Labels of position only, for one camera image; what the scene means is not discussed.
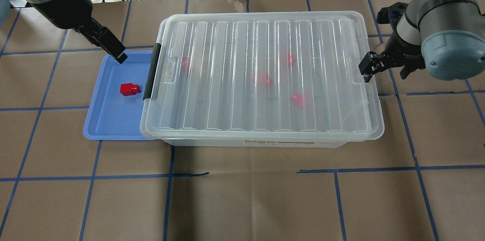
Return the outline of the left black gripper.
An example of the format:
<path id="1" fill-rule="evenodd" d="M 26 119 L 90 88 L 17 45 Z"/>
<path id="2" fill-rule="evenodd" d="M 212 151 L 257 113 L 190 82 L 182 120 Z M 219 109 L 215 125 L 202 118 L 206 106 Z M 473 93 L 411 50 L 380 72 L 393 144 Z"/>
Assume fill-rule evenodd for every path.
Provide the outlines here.
<path id="1" fill-rule="evenodd" d="M 128 58 L 123 43 L 92 18 L 90 0 L 34 0 L 34 8 L 57 28 L 81 32 L 91 44 L 102 48 L 119 64 Z"/>

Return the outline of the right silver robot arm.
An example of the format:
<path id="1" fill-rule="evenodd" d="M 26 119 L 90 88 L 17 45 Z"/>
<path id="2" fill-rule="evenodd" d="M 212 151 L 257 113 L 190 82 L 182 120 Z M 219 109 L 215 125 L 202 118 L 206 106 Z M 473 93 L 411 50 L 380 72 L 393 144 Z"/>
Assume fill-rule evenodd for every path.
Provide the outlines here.
<path id="1" fill-rule="evenodd" d="M 383 52 L 370 51 L 359 63 L 366 83 L 390 68 L 401 68 L 402 79 L 426 69 L 444 81 L 484 72 L 484 14 L 477 0 L 398 2 L 381 8 L 375 20 L 393 32 Z"/>

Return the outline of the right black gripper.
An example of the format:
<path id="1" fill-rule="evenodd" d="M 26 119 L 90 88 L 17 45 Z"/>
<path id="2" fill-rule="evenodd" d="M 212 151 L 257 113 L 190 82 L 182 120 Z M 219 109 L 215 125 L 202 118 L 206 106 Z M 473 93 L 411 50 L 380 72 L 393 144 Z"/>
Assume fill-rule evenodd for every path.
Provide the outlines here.
<path id="1" fill-rule="evenodd" d="M 380 25 L 390 25 L 393 33 L 387 41 L 386 47 L 381 54 L 368 52 L 360 61 L 358 67 L 364 82 L 369 83 L 374 75 L 390 68 L 399 68 L 400 76 L 406 79 L 416 70 L 426 68 L 421 46 L 410 44 L 398 35 L 398 22 L 405 18 L 405 10 L 408 4 L 397 2 L 391 6 L 381 8 L 376 15 L 376 21 Z"/>

